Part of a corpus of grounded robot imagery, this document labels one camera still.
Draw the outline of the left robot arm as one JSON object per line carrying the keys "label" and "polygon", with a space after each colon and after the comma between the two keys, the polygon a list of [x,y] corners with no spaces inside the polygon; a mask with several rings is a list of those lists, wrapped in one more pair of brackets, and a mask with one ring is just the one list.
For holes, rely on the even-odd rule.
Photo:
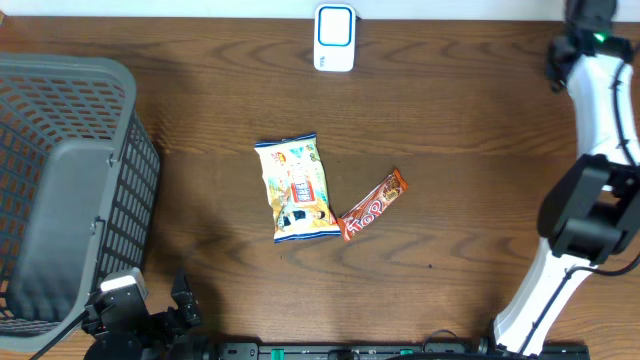
{"label": "left robot arm", "polygon": [[183,270],[175,276],[175,303],[152,314],[141,270],[133,267],[109,274],[85,305],[81,328],[94,338],[85,360],[207,360],[218,350],[205,335],[192,334],[202,316]]}

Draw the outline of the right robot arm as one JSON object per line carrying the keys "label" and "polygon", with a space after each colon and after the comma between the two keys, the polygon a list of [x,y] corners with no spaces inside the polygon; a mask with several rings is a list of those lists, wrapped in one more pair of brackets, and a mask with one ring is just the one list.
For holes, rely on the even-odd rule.
{"label": "right robot arm", "polygon": [[639,138],[630,85],[638,46],[614,34],[616,0],[565,4],[550,42],[546,76],[574,106],[577,160],[542,202],[540,240],[514,298],[492,322],[487,352],[538,359],[564,306],[591,275],[618,277],[639,262],[604,270],[639,230]]}

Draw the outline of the yellow snack bag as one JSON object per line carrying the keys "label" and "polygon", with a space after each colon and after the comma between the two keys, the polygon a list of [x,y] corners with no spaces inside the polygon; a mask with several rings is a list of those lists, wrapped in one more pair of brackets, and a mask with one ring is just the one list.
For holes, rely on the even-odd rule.
{"label": "yellow snack bag", "polygon": [[273,211],[276,244],[341,234],[316,140],[310,133],[254,146]]}

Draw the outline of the orange chocolate bar wrapper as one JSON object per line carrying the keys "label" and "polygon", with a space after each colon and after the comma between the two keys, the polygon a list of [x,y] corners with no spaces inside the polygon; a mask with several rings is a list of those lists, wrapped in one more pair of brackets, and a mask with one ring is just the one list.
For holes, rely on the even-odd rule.
{"label": "orange chocolate bar wrapper", "polygon": [[408,184],[400,171],[394,169],[364,199],[337,219],[344,241],[350,242],[357,233],[381,216],[407,189]]}

